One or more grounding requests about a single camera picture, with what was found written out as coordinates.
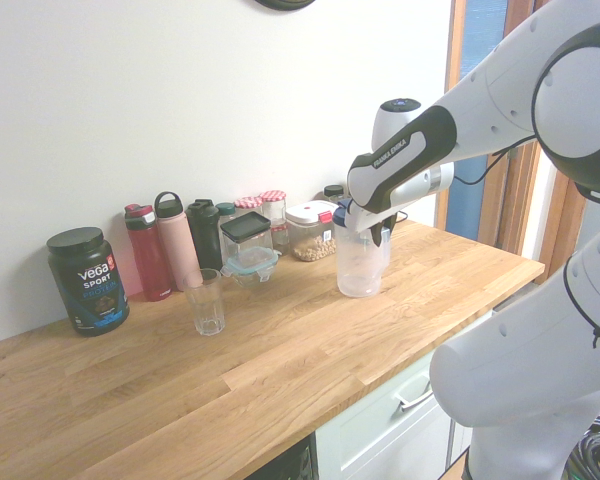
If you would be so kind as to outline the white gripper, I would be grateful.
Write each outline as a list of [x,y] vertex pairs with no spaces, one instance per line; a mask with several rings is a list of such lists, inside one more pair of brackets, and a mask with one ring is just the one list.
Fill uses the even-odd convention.
[[350,202],[345,208],[345,226],[355,232],[370,229],[374,245],[380,247],[386,237],[385,233],[393,230],[397,221],[397,215],[398,208],[373,213],[362,208],[355,202]]

